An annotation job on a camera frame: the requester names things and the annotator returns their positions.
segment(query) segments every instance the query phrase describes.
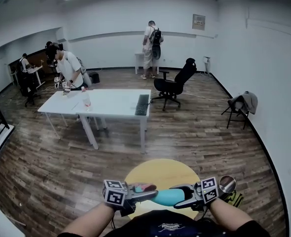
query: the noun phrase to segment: table leg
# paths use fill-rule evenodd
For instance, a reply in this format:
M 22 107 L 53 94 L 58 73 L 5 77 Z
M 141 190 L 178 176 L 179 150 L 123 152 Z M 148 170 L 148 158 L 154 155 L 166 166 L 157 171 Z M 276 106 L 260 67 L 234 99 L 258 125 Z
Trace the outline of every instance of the table leg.
M 89 123 L 87 121 L 87 117 L 83 116 L 83 115 L 80 115 L 80 119 L 82 121 L 86 136 L 87 136 L 90 144 L 93 145 L 95 150 L 98 150 L 98 145 L 97 145 L 97 142 L 95 140 L 95 137 L 94 137 L 94 134 L 92 132 L 92 129 L 91 129 L 91 127 L 90 127 L 90 125 L 89 125 Z
M 99 131 L 100 129 L 99 129 L 98 125 L 97 125 L 96 118 L 95 118 L 95 117 L 93 117 L 93 119 L 94 119 L 94 122 L 95 122 L 96 129 Z
M 135 66 L 135 72 L 138 74 L 138 56 L 136 55 L 136 66 Z
M 40 86 L 42 86 L 45 83 L 45 81 L 43 83 L 41 83 L 39 75 L 38 75 L 38 71 L 36 71 L 36 77 L 37 77 L 37 80 L 38 80 L 38 83 L 39 83 L 39 85 L 36 88 L 39 88 Z
M 58 136 L 58 138 L 59 138 L 59 140 L 61 140 L 61 137 L 58 135 L 58 133 L 57 133 L 57 131 L 56 131 L 56 129 L 55 129 L 55 127 L 53 126 L 53 124 L 51 123 L 51 120 L 50 120 L 50 118 L 49 118 L 49 116 L 48 116 L 48 114 L 46 113 L 46 116 L 47 116 L 47 119 L 49 120 L 49 123 L 51 124 L 51 127 L 52 127 L 52 129 L 55 131 L 55 133 L 57 134 L 57 136 Z
M 107 129 L 107 124 L 106 124 L 105 119 L 104 118 L 101 118 L 101 120 L 102 120 L 103 128 L 104 129 Z
M 67 122 L 66 122 L 66 120 L 65 120 L 65 117 L 64 117 L 62 114 L 61 114 L 61 117 L 62 117 L 62 119 L 63 119 L 63 121 L 64 121 L 66 127 L 68 127 L 68 124 L 67 124 Z
M 16 78 L 16 85 L 18 85 L 17 73 L 15 74 L 15 78 Z
M 146 124 L 145 120 L 142 118 L 140 120 L 140 137 L 141 137 L 141 154 L 146 153 Z

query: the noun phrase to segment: baseboard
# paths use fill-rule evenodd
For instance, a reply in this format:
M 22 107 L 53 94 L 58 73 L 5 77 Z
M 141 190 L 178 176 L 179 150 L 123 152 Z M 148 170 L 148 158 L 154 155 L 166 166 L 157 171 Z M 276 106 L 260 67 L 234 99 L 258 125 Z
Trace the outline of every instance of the baseboard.
M 6 86 L 3 90 L 0 91 L 0 95 L 8 88 L 12 85 L 13 83 L 11 82 L 8 86 Z
M 135 67 L 110 67 L 110 68 L 93 68 L 93 69 L 86 69 L 88 71 L 101 71 L 101 70 L 113 70 L 113 69 L 135 69 Z M 171 68 L 171 67 L 160 67 L 160 70 L 181 70 L 181 68 Z M 196 73 L 205 73 L 205 71 L 196 71 Z
M 222 89 L 228 94 L 228 96 L 230 98 L 232 98 L 232 95 L 229 93 L 229 91 L 226 90 L 226 88 L 219 82 L 219 80 L 212 74 L 210 73 L 213 78 L 217 81 L 217 83 L 222 87 Z M 253 126 L 252 122 L 250 121 L 250 119 L 244 115 L 244 118 L 246 118 L 247 120 L 247 123 L 248 125 L 251 127 L 253 133 L 255 134 L 256 138 L 258 139 L 261 147 L 263 148 L 263 151 L 266 155 L 266 158 L 270 164 L 270 167 L 274 173 L 274 176 L 275 176 L 275 179 L 276 179 L 276 182 L 277 182 L 277 186 L 278 186 L 278 189 L 279 189 L 279 193 L 280 193 L 280 197 L 282 199 L 282 203 L 283 203 L 283 207 L 284 207 L 284 214 L 285 214 L 285 222 L 286 222 L 286 236 L 289 237 L 289 230 L 290 230 L 290 227 L 289 227 L 289 215 L 288 215 L 288 209 L 287 209 L 287 204 L 286 204 L 286 199 L 285 199 L 285 195 L 284 195 L 284 192 L 283 192 L 283 188 L 282 188 L 282 185 L 281 185 L 281 182 L 280 182 L 280 179 L 278 177 L 278 174 L 277 174 L 277 171 L 276 171 L 276 168 L 275 168 L 275 165 L 272 161 L 272 158 L 270 157 L 269 153 L 268 153 L 268 150 L 266 149 L 262 139 L 260 138 L 258 132 L 256 131 L 255 127 Z

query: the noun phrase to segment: forearm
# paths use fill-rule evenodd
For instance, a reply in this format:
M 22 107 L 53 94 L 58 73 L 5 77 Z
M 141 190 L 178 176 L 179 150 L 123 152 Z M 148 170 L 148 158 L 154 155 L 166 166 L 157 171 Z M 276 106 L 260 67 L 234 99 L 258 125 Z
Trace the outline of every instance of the forearm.
M 114 210 L 101 203 L 85 215 L 70 223 L 63 233 L 76 234 L 83 237 L 98 237 L 114 217 Z
M 78 77 L 78 75 L 81 74 L 81 69 L 79 69 L 78 71 L 75 71 L 71 77 L 72 81 L 75 81 Z
M 217 222 L 230 231 L 235 231 L 252 220 L 247 213 L 219 198 L 211 203 L 210 211 Z

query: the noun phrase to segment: small white table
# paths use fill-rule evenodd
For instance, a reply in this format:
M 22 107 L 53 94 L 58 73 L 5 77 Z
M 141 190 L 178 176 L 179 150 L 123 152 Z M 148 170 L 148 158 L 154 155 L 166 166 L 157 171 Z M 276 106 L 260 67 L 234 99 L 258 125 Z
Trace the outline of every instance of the small white table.
M 144 55 L 145 55 L 144 53 L 135 53 L 135 57 L 136 57 L 135 72 L 136 72 L 136 74 L 138 73 L 138 69 L 139 69 L 139 61 L 141 58 L 144 57 Z M 159 69 L 160 69 L 160 67 L 157 66 L 157 74 L 159 74 Z
M 17 71 L 15 71 L 14 73 L 11 73 L 11 76 L 13 78 L 13 85 L 15 85 L 15 83 L 14 83 L 14 77 L 16 78 L 16 85 L 18 85 Z
M 56 135 L 59 139 L 61 137 L 57 133 L 55 127 L 53 126 L 48 113 L 60 114 L 66 127 L 68 124 L 63 115 L 76 115 L 74 108 L 80 103 L 82 103 L 82 99 L 80 97 L 81 91 L 70 91 L 68 95 L 63 95 L 63 91 L 57 91 L 54 93 L 39 109 L 38 112 L 45 113 L 49 123 L 51 124 L 52 129 L 55 131 Z M 99 130 L 97 121 L 94 118 L 94 122 L 97 130 Z
M 86 117 L 100 117 L 104 128 L 107 128 L 104 118 L 115 119 L 137 119 L 140 121 L 140 137 L 141 150 L 144 154 L 146 140 L 146 122 L 149 118 L 149 106 L 145 116 L 135 115 L 136 106 L 140 95 L 149 95 L 148 103 L 150 102 L 150 89 L 94 89 L 87 91 L 92 103 L 91 110 L 88 111 L 83 104 L 75 107 L 74 111 L 80 115 L 84 130 L 94 149 L 98 149 L 98 145 L 94 138 L 91 127 L 89 126 Z
M 0 237 L 4 236 L 25 237 L 25 235 L 0 210 Z
M 39 83 L 39 85 L 38 85 L 36 88 L 39 88 L 40 86 L 42 86 L 42 85 L 45 83 L 45 81 L 44 81 L 44 82 L 41 82 L 41 81 L 40 81 L 40 78 L 39 78 L 39 75 L 38 75 L 38 70 L 39 70 L 39 69 L 42 69 L 42 66 L 40 66 L 40 67 L 38 67 L 38 68 L 28 69 L 28 70 L 27 70 L 28 74 L 36 73 L 36 77 L 37 77 L 37 80 L 38 80 L 38 83 Z

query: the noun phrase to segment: backpack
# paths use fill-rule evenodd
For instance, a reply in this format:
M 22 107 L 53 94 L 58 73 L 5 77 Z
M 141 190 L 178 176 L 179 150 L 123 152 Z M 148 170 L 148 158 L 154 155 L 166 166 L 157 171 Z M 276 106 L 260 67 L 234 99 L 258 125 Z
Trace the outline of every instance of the backpack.
M 152 32 L 150 36 L 150 42 L 151 44 L 154 45 L 161 45 L 161 42 L 163 42 L 163 35 L 160 29 L 158 28 L 157 30 L 153 27 L 154 31 Z
M 18 60 L 18 63 L 16 65 L 16 71 L 20 71 L 20 72 L 23 71 L 22 60 L 23 60 L 23 58 L 21 58 L 21 59 Z

